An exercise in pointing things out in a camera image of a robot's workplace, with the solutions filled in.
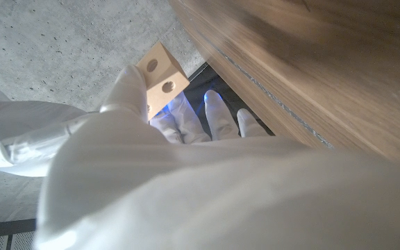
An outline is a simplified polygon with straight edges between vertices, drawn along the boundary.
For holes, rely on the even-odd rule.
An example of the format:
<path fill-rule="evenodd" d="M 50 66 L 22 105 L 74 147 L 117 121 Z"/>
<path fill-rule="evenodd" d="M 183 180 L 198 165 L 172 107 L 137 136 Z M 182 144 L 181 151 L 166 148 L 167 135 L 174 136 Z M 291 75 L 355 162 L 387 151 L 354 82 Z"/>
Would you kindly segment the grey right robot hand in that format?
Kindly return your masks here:
<path fill-rule="evenodd" d="M 0 172 L 46 176 L 58 150 L 90 115 L 61 103 L 11 101 L 0 91 Z"/>

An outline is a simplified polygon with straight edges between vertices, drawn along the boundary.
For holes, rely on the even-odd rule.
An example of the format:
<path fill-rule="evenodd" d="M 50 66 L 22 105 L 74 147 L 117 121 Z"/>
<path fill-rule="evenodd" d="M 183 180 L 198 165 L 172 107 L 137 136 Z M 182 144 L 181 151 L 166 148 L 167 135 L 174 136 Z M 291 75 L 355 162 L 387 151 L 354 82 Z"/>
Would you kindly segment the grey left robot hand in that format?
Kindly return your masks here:
<path fill-rule="evenodd" d="M 400 164 L 244 133 L 173 144 L 133 65 L 60 148 L 36 249 L 400 249 Z"/>

